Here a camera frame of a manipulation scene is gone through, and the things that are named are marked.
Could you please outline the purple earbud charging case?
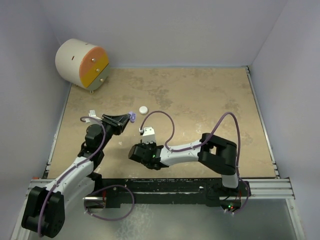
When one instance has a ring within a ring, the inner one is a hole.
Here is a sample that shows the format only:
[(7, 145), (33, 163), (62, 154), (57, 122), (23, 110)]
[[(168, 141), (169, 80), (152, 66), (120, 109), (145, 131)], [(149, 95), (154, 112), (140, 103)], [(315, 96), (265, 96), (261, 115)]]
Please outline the purple earbud charging case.
[(136, 121), (136, 114), (132, 111), (130, 111), (129, 114), (130, 114), (130, 122), (134, 123)]

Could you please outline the white earbud charging case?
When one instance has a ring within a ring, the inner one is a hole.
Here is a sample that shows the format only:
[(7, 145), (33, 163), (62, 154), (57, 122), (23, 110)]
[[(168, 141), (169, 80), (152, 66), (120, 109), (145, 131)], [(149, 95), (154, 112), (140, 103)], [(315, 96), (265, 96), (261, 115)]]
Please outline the white earbud charging case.
[(149, 109), (143, 105), (138, 109), (138, 111), (141, 115), (146, 115), (149, 112)]

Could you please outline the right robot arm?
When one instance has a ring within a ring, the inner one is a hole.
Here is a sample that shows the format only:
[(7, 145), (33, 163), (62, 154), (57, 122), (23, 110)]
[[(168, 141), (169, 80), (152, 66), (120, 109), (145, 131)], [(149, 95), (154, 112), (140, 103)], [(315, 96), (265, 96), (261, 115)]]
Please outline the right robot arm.
[(128, 158), (151, 170), (198, 162), (221, 175), (222, 190), (228, 196), (240, 190), (237, 174), (237, 144), (225, 138), (204, 133), (201, 139), (179, 145), (177, 152), (156, 143), (137, 143)]

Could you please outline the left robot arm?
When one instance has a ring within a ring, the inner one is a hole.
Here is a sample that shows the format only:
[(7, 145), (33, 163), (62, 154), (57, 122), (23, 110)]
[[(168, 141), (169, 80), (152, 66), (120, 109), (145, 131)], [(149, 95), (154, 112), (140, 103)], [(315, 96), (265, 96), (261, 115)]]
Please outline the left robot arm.
[(84, 142), (73, 163), (46, 186), (33, 187), (27, 197), (21, 227), (39, 237), (54, 238), (62, 229), (72, 201), (103, 191), (101, 176), (95, 169), (104, 158), (104, 148), (112, 136), (119, 136), (131, 121), (132, 114), (102, 117), (82, 116), (89, 122)]

